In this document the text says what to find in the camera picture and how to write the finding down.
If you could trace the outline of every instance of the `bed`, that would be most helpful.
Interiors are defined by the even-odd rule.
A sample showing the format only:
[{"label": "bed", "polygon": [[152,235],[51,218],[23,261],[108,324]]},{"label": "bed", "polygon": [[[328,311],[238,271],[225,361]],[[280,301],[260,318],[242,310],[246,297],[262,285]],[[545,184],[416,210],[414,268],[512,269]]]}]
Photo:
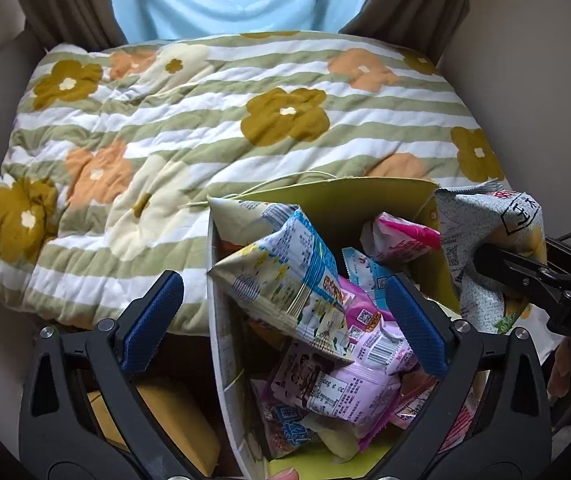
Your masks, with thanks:
[{"label": "bed", "polygon": [[206,197],[363,175],[504,178],[412,50],[299,31],[62,44],[29,80],[0,170],[0,302],[90,328],[172,269],[185,301],[170,332],[206,335]]}]

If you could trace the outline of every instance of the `curtain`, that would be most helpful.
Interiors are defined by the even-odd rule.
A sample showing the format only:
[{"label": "curtain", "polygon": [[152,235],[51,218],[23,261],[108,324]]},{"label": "curtain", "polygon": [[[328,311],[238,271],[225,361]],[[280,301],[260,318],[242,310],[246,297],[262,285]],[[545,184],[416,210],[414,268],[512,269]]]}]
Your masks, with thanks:
[{"label": "curtain", "polygon": [[111,0],[18,0],[30,28],[46,48],[72,43],[104,50],[125,43]]},{"label": "curtain", "polygon": [[341,32],[413,48],[436,64],[468,9],[468,0],[366,0]]}]

